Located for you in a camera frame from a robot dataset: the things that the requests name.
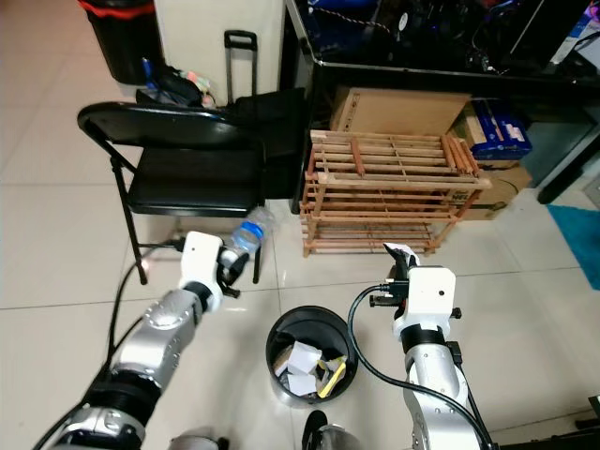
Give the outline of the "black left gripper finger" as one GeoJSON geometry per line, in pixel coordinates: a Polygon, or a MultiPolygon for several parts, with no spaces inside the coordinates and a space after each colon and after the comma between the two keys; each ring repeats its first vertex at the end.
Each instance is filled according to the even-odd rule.
{"type": "Polygon", "coordinates": [[[248,251],[239,246],[226,246],[223,249],[223,282],[236,282],[245,273],[246,266],[252,266],[252,281],[259,279],[259,251],[248,251]]]}

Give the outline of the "clear plastic water bottle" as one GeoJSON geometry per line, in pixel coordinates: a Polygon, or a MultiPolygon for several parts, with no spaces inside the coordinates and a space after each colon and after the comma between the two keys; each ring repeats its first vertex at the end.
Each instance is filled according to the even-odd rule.
{"type": "Polygon", "coordinates": [[[256,256],[259,249],[274,235],[275,218],[266,206],[254,207],[231,234],[228,248],[239,254],[256,256]]]}

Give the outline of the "black round rubbish bin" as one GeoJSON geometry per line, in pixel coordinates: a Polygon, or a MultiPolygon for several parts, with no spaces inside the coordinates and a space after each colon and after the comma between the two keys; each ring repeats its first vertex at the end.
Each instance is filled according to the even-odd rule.
{"type": "Polygon", "coordinates": [[[346,393],[359,368],[357,355],[349,344],[349,329],[346,321],[343,321],[337,313],[322,306],[299,306],[283,313],[267,334],[265,356],[276,398],[286,406],[296,409],[321,406],[346,393]],[[293,395],[276,378],[274,373],[276,357],[297,341],[319,349],[322,352],[322,360],[347,356],[347,372],[329,397],[318,398],[317,394],[293,395]]]}

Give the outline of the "yellow trash wrapper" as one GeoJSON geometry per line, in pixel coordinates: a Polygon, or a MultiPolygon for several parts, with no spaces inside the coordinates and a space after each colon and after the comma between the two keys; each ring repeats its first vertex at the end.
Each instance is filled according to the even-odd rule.
{"type": "Polygon", "coordinates": [[[329,398],[335,386],[346,377],[347,356],[335,357],[331,360],[319,360],[317,366],[318,398],[329,398]]]}

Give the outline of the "white paper trash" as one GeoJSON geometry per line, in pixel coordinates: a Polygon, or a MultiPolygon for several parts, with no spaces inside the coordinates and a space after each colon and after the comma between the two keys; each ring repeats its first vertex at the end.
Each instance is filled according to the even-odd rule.
{"type": "Polygon", "coordinates": [[[294,342],[276,357],[276,378],[296,396],[309,396],[318,391],[319,363],[322,352],[303,342],[294,342]]]}

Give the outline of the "black bin with red liner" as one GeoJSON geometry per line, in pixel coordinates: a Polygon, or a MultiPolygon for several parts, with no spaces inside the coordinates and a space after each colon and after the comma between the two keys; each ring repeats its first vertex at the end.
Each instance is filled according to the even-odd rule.
{"type": "Polygon", "coordinates": [[[77,0],[93,26],[109,73],[120,84],[145,85],[145,61],[163,63],[154,0],[77,0]]]}

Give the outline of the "wooden slatted rack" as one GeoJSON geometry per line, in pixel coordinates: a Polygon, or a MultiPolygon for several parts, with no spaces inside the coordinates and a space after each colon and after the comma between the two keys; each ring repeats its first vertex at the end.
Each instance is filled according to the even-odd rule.
{"type": "Polygon", "coordinates": [[[491,181],[463,139],[312,131],[300,197],[303,253],[442,247],[491,181]]]}

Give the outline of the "printed brown cardboard box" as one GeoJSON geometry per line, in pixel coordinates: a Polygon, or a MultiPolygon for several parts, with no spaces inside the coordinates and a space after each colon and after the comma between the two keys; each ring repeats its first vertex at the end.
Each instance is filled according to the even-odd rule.
{"type": "Polygon", "coordinates": [[[480,167],[491,187],[475,199],[463,221],[491,221],[532,182],[519,161],[481,161],[480,167]]]}

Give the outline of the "robot right leg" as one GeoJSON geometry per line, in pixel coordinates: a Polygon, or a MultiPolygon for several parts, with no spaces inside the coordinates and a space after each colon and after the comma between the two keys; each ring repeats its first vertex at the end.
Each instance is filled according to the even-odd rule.
{"type": "Polygon", "coordinates": [[[365,450],[354,434],[331,424],[325,412],[314,409],[307,417],[301,450],[365,450]]]}

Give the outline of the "robot leg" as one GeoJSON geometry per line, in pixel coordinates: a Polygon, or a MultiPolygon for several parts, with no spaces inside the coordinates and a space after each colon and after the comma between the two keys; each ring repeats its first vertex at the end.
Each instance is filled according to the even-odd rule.
{"type": "Polygon", "coordinates": [[[167,450],[229,450],[229,441],[210,428],[194,428],[172,438],[167,450]]]}
{"type": "Polygon", "coordinates": [[[301,450],[365,450],[354,434],[331,424],[325,412],[314,409],[307,417],[301,450]]]}

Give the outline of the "plain brown cardboard box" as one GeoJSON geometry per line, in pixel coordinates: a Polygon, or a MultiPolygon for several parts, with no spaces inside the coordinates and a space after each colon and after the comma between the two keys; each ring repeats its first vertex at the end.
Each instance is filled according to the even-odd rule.
{"type": "Polygon", "coordinates": [[[450,131],[471,95],[429,91],[342,87],[331,131],[442,136],[450,131]]]}

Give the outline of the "robot left leg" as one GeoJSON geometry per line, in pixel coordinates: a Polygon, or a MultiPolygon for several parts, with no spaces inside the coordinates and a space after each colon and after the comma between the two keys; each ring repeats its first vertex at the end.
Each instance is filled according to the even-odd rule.
{"type": "Polygon", "coordinates": [[[229,441],[210,428],[194,428],[172,438],[167,450],[229,450],[229,441]]]}

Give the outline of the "blue floor mat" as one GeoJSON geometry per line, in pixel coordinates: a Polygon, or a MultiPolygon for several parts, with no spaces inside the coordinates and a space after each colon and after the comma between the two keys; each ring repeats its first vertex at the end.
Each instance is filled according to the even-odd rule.
{"type": "Polygon", "coordinates": [[[547,209],[581,265],[589,286],[600,291],[600,211],[554,204],[547,209]]]}

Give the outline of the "dark bag with clutter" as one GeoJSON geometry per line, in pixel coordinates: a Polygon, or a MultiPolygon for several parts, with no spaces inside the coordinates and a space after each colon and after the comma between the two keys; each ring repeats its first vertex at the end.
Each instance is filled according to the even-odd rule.
{"type": "Polygon", "coordinates": [[[211,108],[215,106],[210,87],[201,83],[196,74],[184,74],[180,69],[159,63],[151,63],[142,58],[142,71],[145,74],[145,86],[139,87],[134,94],[139,104],[166,104],[192,108],[211,108]]]}

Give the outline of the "black desk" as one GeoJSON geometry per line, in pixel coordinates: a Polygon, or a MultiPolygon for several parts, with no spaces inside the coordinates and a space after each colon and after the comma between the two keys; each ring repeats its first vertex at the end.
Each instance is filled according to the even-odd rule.
{"type": "Polygon", "coordinates": [[[284,0],[283,35],[279,86],[304,87],[308,127],[326,129],[333,116],[336,87],[384,87],[468,93],[501,98],[537,98],[567,106],[589,107],[597,125],[573,147],[566,160],[558,163],[548,180],[537,185],[537,201],[549,204],[570,188],[584,173],[584,166],[600,154],[600,79],[570,79],[552,74],[515,76],[461,71],[330,63],[324,60],[309,37],[306,25],[308,4],[304,0],[284,0]]]}

